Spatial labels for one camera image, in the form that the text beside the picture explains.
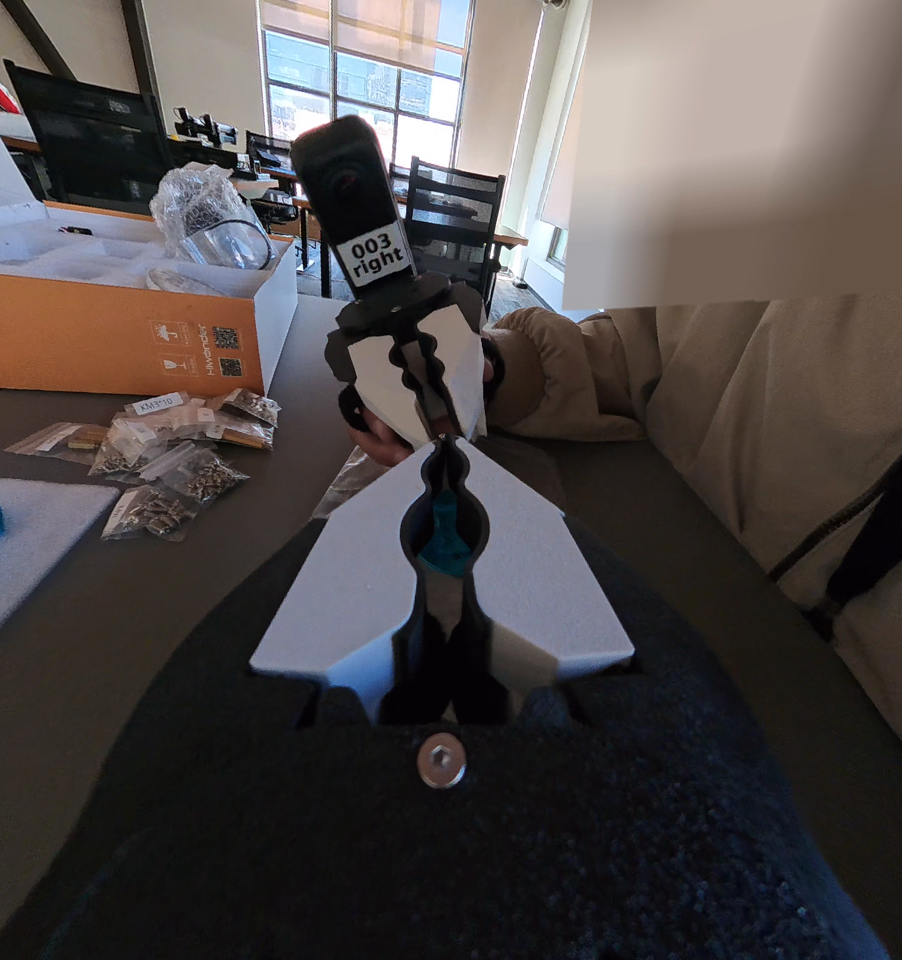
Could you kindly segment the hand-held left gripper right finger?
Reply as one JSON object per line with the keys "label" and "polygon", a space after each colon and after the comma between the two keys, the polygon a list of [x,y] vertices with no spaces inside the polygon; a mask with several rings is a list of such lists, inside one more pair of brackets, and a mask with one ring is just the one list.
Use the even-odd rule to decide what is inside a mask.
{"label": "hand-held left gripper right finger", "polygon": [[561,510],[460,438],[451,439],[451,489],[470,551],[451,635],[458,721],[505,721],[514,695],[632,659]]}

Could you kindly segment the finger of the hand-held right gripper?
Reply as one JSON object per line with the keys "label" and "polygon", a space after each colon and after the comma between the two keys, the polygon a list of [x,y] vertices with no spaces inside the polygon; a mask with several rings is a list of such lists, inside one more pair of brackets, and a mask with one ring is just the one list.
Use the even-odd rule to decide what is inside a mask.
{"label": "finger of the hand-held right gripper", "polygon": [[479,333],[458,307],[443,307],[419,322],[419,342],[433,389],[458,432],[473,441],[486,433],[484,353]]}
{"label": "finger of the hand-held right gripper", "polygon": [[404,356],[394,340],[360,340],[348,345],[355,387],[364,406],[415,450],[433,435],[414,388],[407,385]]}

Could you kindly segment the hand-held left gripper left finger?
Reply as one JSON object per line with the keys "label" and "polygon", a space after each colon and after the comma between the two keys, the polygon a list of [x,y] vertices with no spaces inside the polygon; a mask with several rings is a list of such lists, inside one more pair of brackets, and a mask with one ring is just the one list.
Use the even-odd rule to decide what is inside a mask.
{"label": "hand-held left gripper left finger", "polygon": [[445,642],[428,622],[419,553],[434,532],[441,441],[334,510],[250,659],[258,674],[347,688],[374,722],[438,721],[450,702]]}

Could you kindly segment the person's right forearm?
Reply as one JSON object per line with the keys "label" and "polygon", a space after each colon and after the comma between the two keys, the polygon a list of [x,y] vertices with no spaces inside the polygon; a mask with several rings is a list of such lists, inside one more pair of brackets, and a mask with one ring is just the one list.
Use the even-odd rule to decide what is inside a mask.
{"label": "person's right forearm", "polygon": [[511,434],[575,442],[645,438],[661,374],[654,308],[575,322],[542,307],[507,314],[483,333],[494,377],[487,424]]}

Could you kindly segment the grey desk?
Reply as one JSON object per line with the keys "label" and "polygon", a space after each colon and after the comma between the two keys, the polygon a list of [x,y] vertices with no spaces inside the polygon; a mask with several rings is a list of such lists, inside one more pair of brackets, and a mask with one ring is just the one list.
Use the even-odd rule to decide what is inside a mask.
{"label": "grey desk", "polygon": [[[101,523],[0,630],[0,930],[72,831],[122,726],[171,653],[309,519],[351,453],[325,341],[342,302],[299,295],[272,392],[275,450],[180,543]],[[704,637],[745,696],[801,816],[902,958],[902,743],[670,463],[646,441],[537,441],[566,510]]]}

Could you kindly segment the person's right hand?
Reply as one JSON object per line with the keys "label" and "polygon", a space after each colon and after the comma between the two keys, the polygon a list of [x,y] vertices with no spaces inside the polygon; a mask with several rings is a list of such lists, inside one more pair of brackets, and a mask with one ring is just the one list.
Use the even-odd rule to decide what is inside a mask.
{"label": "person's right hand", "polygon": [[365,430],[347,426],[351,441],[371,460],[385,468],[393,468],[408,459],[414,449],[369,409],[361,411]]}

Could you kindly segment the clear plastic bag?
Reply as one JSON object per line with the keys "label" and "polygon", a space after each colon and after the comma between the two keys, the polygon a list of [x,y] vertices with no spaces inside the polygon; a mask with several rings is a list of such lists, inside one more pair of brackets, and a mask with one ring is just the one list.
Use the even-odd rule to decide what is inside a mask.
{"label": "clear plastic bag", "polygon": [[362,492],[389,471],[355,446],[347,461],[311,514],[311,520],[325,520],[338,507]]}

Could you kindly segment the large grid window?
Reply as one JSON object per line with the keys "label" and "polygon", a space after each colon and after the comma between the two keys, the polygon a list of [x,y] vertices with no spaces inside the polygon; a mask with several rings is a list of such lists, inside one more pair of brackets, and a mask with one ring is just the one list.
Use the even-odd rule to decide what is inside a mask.
{"label": "large grid window", "polygon": [[386,161],[456,157],[470,1],[259,2],[267,123],[293,140],[345,115]]}

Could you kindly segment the black office chair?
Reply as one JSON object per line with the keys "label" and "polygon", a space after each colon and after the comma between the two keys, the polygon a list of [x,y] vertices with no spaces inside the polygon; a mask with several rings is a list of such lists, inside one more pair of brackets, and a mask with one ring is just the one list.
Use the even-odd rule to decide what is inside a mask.
{"label": "black office chair", "polygon": [[500,259],[495,235],[505,176],[411,159],[405,234],[415,269],[463,282],[490,313]]}

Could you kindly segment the bubble wrap bundle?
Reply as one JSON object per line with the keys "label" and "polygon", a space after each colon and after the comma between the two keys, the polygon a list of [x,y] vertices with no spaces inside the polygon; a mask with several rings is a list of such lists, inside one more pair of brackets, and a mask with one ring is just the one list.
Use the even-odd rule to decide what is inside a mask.
{"label": "bubble wrap bundle", "polygon": [[217,165],[169,171],[150,202],[172,258],[251,271],[270,268],[276,250],[230,171]]}

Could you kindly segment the workbench with dark equipment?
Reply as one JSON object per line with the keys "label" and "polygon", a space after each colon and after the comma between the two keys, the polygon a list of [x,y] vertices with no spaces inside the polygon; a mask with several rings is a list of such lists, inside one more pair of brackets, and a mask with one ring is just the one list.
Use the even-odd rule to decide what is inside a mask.
{"label": "workbench with dark equipment", "polygon": [[174,111],[173,128],[170,150],[179,166],[214,163],[229,170],[262,225],[278,239],[296,241],[298,271],[320,266],[320,253],[313,247],[319,229],[310,225],[302,208],[303,188],[291,165],[289,141],[240,131],[182,106]]}

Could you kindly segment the pile of screw bags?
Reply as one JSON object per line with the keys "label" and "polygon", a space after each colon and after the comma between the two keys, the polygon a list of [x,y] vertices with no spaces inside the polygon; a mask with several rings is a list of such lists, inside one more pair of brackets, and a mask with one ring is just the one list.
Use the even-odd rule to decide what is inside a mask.
{"label": "pile of screw bags", "polygon": [[91,476],[127,484],[103,540],[149,535],[178,543],[205,510],[249,480],[217,445],[273,450],[281,410],[248,388],[210,399],[177,391],[127,404],[108,426],[52,423],[6,452],[85,464]]}

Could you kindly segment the orange and white cardboard box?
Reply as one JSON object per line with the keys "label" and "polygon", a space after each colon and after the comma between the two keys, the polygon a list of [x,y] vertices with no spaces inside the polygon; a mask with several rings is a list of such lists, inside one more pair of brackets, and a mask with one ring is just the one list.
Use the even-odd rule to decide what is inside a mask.
{"label": "orange and white cardboard box", "polygon": [[37,200],[0,138],[0,389],[265,394],[298,302],[267,270],[167,256],[152,219]]}

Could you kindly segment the white foam tray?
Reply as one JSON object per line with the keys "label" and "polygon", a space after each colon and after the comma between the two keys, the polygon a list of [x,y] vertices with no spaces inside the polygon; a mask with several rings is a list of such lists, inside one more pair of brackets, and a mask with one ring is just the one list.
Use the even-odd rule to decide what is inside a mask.
{"label": "white foam tray", "polygon": [[0,628],[118,496],[112,486],[0,478]]}

